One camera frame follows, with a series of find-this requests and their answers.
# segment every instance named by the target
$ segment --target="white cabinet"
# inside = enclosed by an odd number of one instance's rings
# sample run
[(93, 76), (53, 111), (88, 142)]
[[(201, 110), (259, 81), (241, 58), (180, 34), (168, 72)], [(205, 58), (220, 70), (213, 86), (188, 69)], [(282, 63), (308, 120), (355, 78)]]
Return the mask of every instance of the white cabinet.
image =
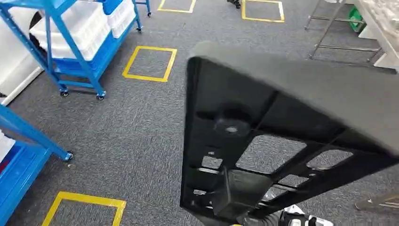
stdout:
[[(37, 10), (12, 8), (9, 12), (20, 29), (28, 35), (29, 25)], [(42, 72), (42, 69), (2, 19), (0, 40), (0, 92), (7, 95), (0, 98), (0, 102), (7, 105)]]

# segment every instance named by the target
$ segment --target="metal frame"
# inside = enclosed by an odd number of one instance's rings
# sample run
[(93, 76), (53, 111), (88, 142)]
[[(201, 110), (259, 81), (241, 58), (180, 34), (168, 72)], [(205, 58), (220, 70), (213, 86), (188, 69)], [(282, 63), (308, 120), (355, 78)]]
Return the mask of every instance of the metal frame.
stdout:
[[(367, 105), (359, 105), (355, 101), (359, 93), (353, 89), (336, 89), (342, 82), (348, 87), (363, 87), (368, 77), (377, 76), (375, 72), (270, 55), (262, 58), (241, 49), (209, 43), (199, 44), (191, 56), (187, 65), (180, 205), (205, 225), (236, 224), (237, 217), (245, 213), (263, 219), (292, 204), (399, 163), (397, 156), (390, 155), (398, 147), (389, 150), (386, 147), (392, 146), (382, 142), (385, 134), (378, 132), (378, 137), (370, 136), (366, 129), (370, 123), (367, 113), (360, 121), (350, 120), (353, 119), (351, 113), (362, 111), (361, 107), (369, 108), (371, 113), (374, 102), (365, 100)], [(348, 74), (361, 74), (364, 81), (349, 80)], [(325, 87), (344, 93), (350, 101), (341, 100), (337, 104)], [(385, 106), (382, 102), (379, 110)], [(338, 108), (340, 105), (345, 106), (345, 110)], [(385, 112), (391, 116), (396, 111), (386, 109)], [(306, 147), (270, 174), (237, 167), (237, 161), (251, 141), (265, 134), (301, 141)], [(352, 156), (330, 168), (307, 165), (328, 150), (343, 150)], [(220, 167), (203, 166), (205, 156), (220, 159)], [(297, 186), (280, 182), (290, 175), (307, 180)], [(284, 193), (262, 200), (271, 187)]]
[[(87, 61), (84, 60), (81, 52), (79, 51), (76, 43), (73, 41), (71, 34), (69, 33), (65, 23), (62, 21), (61, 14), (66, 11), (76, 0), (64, 0), (59, 4), (58, 7), (54, 6), (54, 0), (15, 0), (15, 1), (5, 1), (2, 2), (0, 0), (0, 16), (6, 22), (6, 24), (10, 27), (12, 32), (16, 35), (16, 37), (23, 43), (23, 45), (28, 49), (28, 51), (33, 55), (33, 57), (39, 62), (41, 67), (46, 71), (46, 73), (52, 78), (52, 80), (57, 84), (60, 94), (62, 96), (68, 95), (68, 88), (66, 85), (72, 86), (81, 86), (86, 88), (93, 88), (96, 91), (97, 99), (103, 99), (105, 96), (105, 91), (103, 90), (102, 86), (99, 83), (99, 78), (101, 77), (104, 70), (99, 70), (99, 72), (94, 72), (90, 66), (88, 65)], [(138, 31), (141, 32), (142, 25), (140, 22), (139, 15), (137, 13), (137, 6), (135, 0), (132, 0), (135, 6), (136, 18), (133, 20), (137, 22)], [(12, 16), (8, 12), (8, 10), (12, 7), (25, 7), (25, 8), (36, 8), (40, 10), (41, 13), (45, 14), (46, 20), (46, 30), (47, 30), (47, 43), (48, 43), (48, 51), (47, 51), (47, 60), (41, 55), (41, 53), (37, 50), (34, 44), (29, 40), (28, 37), (24, 35), (21, 29), (16, 25), (13, 21)], [(57, 26), (61, 34), (63, 35), (66, 43), (70, 46), (73, 54), (76, 56), (77, 61), (79, 62), (80, 66), (82, 67), (81, 71), (75, 72), (73, 75), (75, 76), (83, 76), (89, 79), (90, 83), (84, 82), (76, 82), (76, 81), (66, 81), (61, 80), (62, 71), (53, 68), (53, 61), (52, 61), (52, 54), (51, 54), (51, 36), (50, 36), (50, 23), (49, 18), (52, 18), (54, 24)], [(116, 42), (122, 42), (125, 36), (121, 36)], [(110, 52), (113, 54), (116, 52), (116, 49), (112, 49)], [(102, 62), (104, 65), (102, 66), (103, 69), (109, 64), (110, 59), (105, 60)]]
[(331, 49), (345, 49), (345, 50), (355, 50), (355, 51), (363, 51), (363, 52), (374, 52), (372, 57), (369, 57), (367, 60), (370, 61), (375, 55), (377, 55), (377, 53), (381, 50), (381, 48), (357, 48), (357, 47), (349, 47), (349, 46), (337, 46), (337, 45), (322, 45), (321, 42), (323, 41), (323, 39), (325, 38), (325, 36), (327, 35), (328, 30), (331, 27), (331, 24), (334, 21), (340, 21), (340, 22), (355, 22), (355, 23), (364, 23), (364, 21), (356, 21), (356, 20), (350, 20), (350, 19), (340, 19), (337, 18), (338, 16), (338, 12), (341, 10), (341, 8), (345, 5), (346, 0), (342, 0), (341, 2), (337, 1), (336, 3), (336, 9), (333, 13), (332, 17), (324, 17), (324, 16), (314, 16), (316, 9), (318, 7), (318, 5), (320, 4), (322, 0), (318, 0), (318, 2), (316, 3), (316, 6), (314, 8), (314, 10), (312, 11), (311, 15), (308, 16), (308, 21), (306, 23), (305, 29), (308, 29), (309, 23), (311, 22), (312, 19), (316, 19), (316, 20), (328, 20), (328, 24), (324, 29), (324, 32), (321, 36), (321, 38), (319, 39), (319, 41), (314, 45), (315, 48), (314, 50), (309, 54), (309, 58), (313, 59), (317, 49), (319, 48), (331, 48)]

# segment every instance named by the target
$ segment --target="rectangular cutout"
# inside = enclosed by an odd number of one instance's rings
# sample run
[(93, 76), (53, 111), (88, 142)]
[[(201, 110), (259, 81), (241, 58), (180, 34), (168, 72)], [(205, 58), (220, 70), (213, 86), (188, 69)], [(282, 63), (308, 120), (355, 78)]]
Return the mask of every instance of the rectangular cutout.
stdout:
[(260, 135), (252, 140), (236, 166), (245, 170), (272, 173), (305, 147), (306, 144), (299, 141)]
[(202, 159), (202, 166), (204, 167), (208, 167), (208, 168), (212, 168), (212, 169), (218, 169), (220, 167), (220, 165), (222, 164), (221, 159), (217, 159), (214, 157), (210, 157), (210, 156), (204, 156), (204, 158)]

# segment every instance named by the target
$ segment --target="blue storage rack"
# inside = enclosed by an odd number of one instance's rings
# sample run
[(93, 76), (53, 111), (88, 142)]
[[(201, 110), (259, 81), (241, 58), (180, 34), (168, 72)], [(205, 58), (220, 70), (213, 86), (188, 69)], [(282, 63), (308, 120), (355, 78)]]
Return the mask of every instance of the blue storage rack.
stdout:
[(3, 160), (8, 161), (5, 169), (0, 172), (0, 226), (3, 226), (50, 155), (54, 153), (63, 161), (68, 161), (73, 154), (60, 148), (2, 105), (0, 105), (0, 126), (36, 142), (29, 144), (17, 140)]
[[(126, 29), (126, 31), (121, 35), (118, 39), (113, 39), (111, 42), (104, 42), (103, 45), (107, 45), (104, 48), (108, 50), (103, 57), (97, 57), (100, 60), (96, 61), (98, 69), (93, 70), (90, 67), (90, 62), (84, 60), (81, 52), (78, 50), (76, 43), (73, 41), (71, 34), (65, 26), (65, 23), (61, 19), (61, 14), (66, 11), (72, 4), (75, 3), (76, 0), (0, 0), (0, 16), (3, 18), (5, 23), (10, 27), (13, 33), (17, 36), (17, 38), (23, 43), (23, 45), (30, 51), (33, 57), (40, 63), (42, 68), (46, 71), (46, 73), (52, 78), (52, 80), (57, 84), (60, 95), (68, 96), (68, 87), (67, 86), (80, 86), (86, 88), (94, 88), (96, 90), (98, 100), (104, 99), (105, 91), (101, 87), (98, 80), (103, 74), (104, 70), (108, 66), (109, 62), (115, 55), (119, 46), (126, 38), (128, 31), (132, 28), (134, 23), (137, 23), (137, 30), (139, 33), (142, 31), (142, 25), (140, 22), (139, 14), (137, 11), (137, 6), (135, 0), (132, 0), (136, 17), (131, 22), (130, 26)], [(8, 12), (8, 10), (12, 7), (24, 7), (24, 8), (36, 8), (43, 10), (45, 12), (45, 20), (46, 20), (46, 30), (47, 30), (47, 43), (48, 43), (48, 51), (47, 51), (47, 59), (43, 57), (40, 51), (35, 47), (35, 45), (27, 38), (21, 29), (16, 25), (13, 21), (12, 16)], [(79, 67), (71, 67), (71, 68), (53, 68), (53, 58), (51, 54), (51, 38), (50, 38), (50, 17), (53, 19), (55, 25), (65, 38), (66, 42), (70, 46), (72, 52), (76, 56), (75, 62), (79, 63)], [(68, 81), (62, 80), (60, 75), (67, 74), (72, 76), (86, 77), (90, 81), (90, 83), (86, 82), (78, 82), (78, 81)]]

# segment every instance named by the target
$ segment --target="yellow floor tape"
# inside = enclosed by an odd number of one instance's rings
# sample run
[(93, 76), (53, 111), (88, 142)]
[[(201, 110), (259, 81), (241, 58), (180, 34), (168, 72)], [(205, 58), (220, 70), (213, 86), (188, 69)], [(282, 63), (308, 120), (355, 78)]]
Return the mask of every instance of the yellow floor tape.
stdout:
[[(246, 4), (247, 1), (256, 1), (256, 2), (265, 2), (265, 3), (278, 4), (279, 12), (280, 12), (280, 20), (247, 17), (247, 15), (245, 13), (245, 8), (246, 8), (245, 4)], [(284, 23), (285, 18), (284, 18), (283, 3), (281, 1), (269, 1), (269, 0), (242, 0), (241, 17), (244, 20), (255, 20), (255, 21), (264, 21), (264, 22)]]
[[(133, 64), (133, 61), (135, 60), (138, 51), (141, 49), (148, 49), (148, 50), (156, 50), (156, 51), (169, 51), (172, 52), (172, 55), (170, 56), (169, 63), (166, 66), (166, 71), (165, 74), (163, 75), (163, 78), (156, 78), (156, 77), (150, 77), (150, 76), (143, 76), (143, 75), (136, 75), (136, 74), (129, 74), (129, 69)], [(130, 57), (128, 64), (126, 65), (125, 69), (123, 70), (122, 75), (125, 78), (129, 79), (141, 79), (141, 80), (148, 80), (148, 81), (160, 81), (160, 82), (167, 82), (170, 71), (172, 70), (173, 62), (175, 61), (176, 58), (176, 53), (177, 49), (175, 48), (161, 48), (161, 47), (153, 47), (153, 46), (137, 46), (135, 50), (133, 51), (132, 56)]]
[(54, 199), (53, 204), (48, 211), (46, 218), (44, 219), (41, 226), (48, 226), (50, 225), (51, 220), (53, 219), (58, 206), (61, 203), (61, 200), (70, 200), (76, 202), (84, 202), (84, 203), (91, 203), (103, 206), (112, 206), (116, 207), (116, 214), (113, 219), (112, 226), (119, 226), (120, 220), (122, 219), (123, 210), (126, 207), (126, 201), (117, 200), (117, 199), (109, 199), (85, 194), (78, 194), (78, 193), (70, 193), (70, 192), (59, 192), (56, 199)]
[(174, 13), (192, 13), (192, 11), (194, 10), (195, 2), (196, 2), (196, 0), (192, 0), (189, 10), (178, 10), (178, 9), (162, 8), (163, 5), (165, 4), (165, 0), (162, 0), (160, 6), (158, 7), (158, 11), (166, 11), (166, 12), (174, 12)]

